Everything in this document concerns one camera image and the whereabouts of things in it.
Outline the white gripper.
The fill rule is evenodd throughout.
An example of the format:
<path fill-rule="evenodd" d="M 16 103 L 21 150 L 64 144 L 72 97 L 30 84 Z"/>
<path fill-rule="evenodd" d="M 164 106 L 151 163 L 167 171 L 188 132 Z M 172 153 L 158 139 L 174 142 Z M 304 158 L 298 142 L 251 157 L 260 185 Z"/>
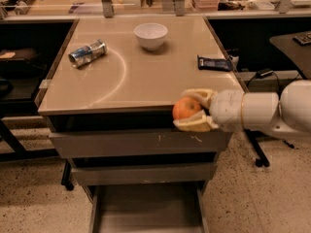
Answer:
<path fill-rule="evenodd" d="M 224 90 L 218 93 L 209 88 L 191 88 L 182 92 L 203 108 L 209 109 L 210 116 L 201 110 L 183 119 L 174 119 L 174 125 L 185 132 L 209 132 L 218 128 L 225 132 L 242 129 L 242 100 L 245 93 L 239 90 Z"/>

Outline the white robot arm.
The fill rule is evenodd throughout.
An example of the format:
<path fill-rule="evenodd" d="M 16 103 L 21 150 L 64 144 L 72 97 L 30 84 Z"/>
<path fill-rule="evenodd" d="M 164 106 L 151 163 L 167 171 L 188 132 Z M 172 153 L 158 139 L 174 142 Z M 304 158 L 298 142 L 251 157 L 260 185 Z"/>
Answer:
<path fill-rule="evenodd" d="M 308 139 L 311 136 L 311 81 L 289 83 L 281 93 L 244 92 L 195 88 L 183 92 L 198 110 L 181 118 L 173 116 L 181 131 L 259 131 L 278 139 Z"/>

